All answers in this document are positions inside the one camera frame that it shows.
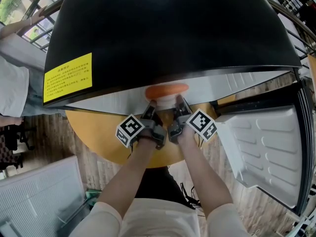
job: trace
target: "yellow sticker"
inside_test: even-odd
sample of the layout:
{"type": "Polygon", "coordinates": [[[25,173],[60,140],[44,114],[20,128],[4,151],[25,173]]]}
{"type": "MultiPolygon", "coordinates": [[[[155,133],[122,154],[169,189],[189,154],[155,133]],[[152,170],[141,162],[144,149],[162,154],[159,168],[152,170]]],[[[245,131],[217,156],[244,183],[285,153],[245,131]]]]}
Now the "yellow sticker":
{"type": "Polygon", "coordinates": [[[45,73],[44,103],[92,87],[92,53],[45,73]]]}

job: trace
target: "round wooden table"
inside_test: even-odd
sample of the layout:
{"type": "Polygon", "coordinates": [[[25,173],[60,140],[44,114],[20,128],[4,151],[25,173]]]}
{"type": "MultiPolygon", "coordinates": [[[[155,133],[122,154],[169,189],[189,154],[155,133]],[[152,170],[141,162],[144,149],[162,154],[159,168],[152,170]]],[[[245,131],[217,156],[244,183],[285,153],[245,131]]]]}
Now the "round wooden table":
{"type": "MultiPolygon", "coordinates": [[[[216,114],[209,103],[191,106],[193,112],[195,112],[198,108],[202,109],[213,119],[216,119],[216,114]]],[[[131,153],[131,149],[126,148],[115,137],[117,125],[121,123],[126,116],[78,111],[66,111],[66,114],[70,125],[77,136],[93,152],[118,164],[124,164],[127,161],[127,158],[131,153]]],[[[160,116],[164,128],[167,128],[167,126],[173,122],[173,114],[171,110],[160,111],[157,112],[157,114],[160,116]]],[[[182,160],[183,155],[180,152],[179,146],[171,143],[167,138],[165,146],[160,151],[155,151],[148,168],[172,165],[182,160]]]]}

